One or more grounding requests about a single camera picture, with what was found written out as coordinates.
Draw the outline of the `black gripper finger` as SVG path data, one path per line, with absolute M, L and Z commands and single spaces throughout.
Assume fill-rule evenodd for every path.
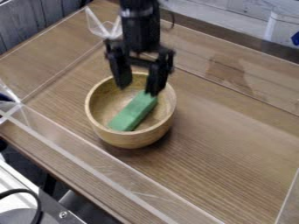
M 164 89 L 170 70 L 172 67 L 169 66 L 168 55 L 161 54 L 148 69 L 144 91 L 150 96 L 157 96 Z
M 106 49 L 106 60 L 116 86 L 124 89 L 132 82 L 132 69 L 126 63 L 126 56 L 122 53 L 122 49 L 118 46 Z

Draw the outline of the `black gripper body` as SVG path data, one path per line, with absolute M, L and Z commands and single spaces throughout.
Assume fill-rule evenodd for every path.
M 129 64 L 129 66 L 149 67 L 150 64 L 156 61 L 157 57 L 161 54 L 166 54 L 169 66 L 172 67 L 170 73 L 173 72 L 173 56 L 174 56 L 173 49 L 166 48 L 162 45 L 157 45 L 148 52 L 133 52 L 126 49 L 125 44 L 121 39 L 106 39 L 104 41 L 104 44 L 105 44 L 105 50 L 109 47 L 114 48 L 117 46 L 122 49 L 122 53 L 125 55 L 125 60 L 126 60 L 126 63 Z

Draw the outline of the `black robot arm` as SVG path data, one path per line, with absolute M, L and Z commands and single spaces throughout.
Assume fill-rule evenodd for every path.
M 105 40 L 105 58 L 116 86 L 126 88 L 133 80 L 132 66 L 146 67 L 144 91 L 157 96 L 173 72 L 174 50 L 160 43 L 158 0 L 118 0 L 121 39 Z

